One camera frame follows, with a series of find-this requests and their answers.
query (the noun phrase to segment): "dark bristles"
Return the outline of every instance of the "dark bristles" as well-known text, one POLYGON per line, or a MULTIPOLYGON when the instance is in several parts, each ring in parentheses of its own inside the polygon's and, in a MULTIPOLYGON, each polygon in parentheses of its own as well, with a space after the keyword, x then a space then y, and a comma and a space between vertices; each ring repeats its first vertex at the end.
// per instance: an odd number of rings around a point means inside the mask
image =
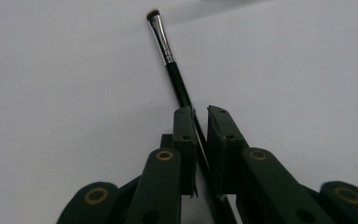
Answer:
POLYGON ((147 14, 147 20, 150 21, 153 17, 158 16, 158 9, 154 9, 147 14))

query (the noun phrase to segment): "metal ferrule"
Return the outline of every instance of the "metal ferrule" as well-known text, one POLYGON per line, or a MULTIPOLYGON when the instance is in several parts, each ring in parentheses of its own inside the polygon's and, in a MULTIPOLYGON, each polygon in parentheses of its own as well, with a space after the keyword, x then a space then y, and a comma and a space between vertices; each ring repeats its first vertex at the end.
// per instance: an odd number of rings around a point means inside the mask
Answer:
POLYGON ((165 64, 174 63, 170 45, 168 44, 167 37, 165 36, 160 16, 154 16, 152 19, 149 20, 149 24, 157 40, 162 60, 165 62, 165 64))

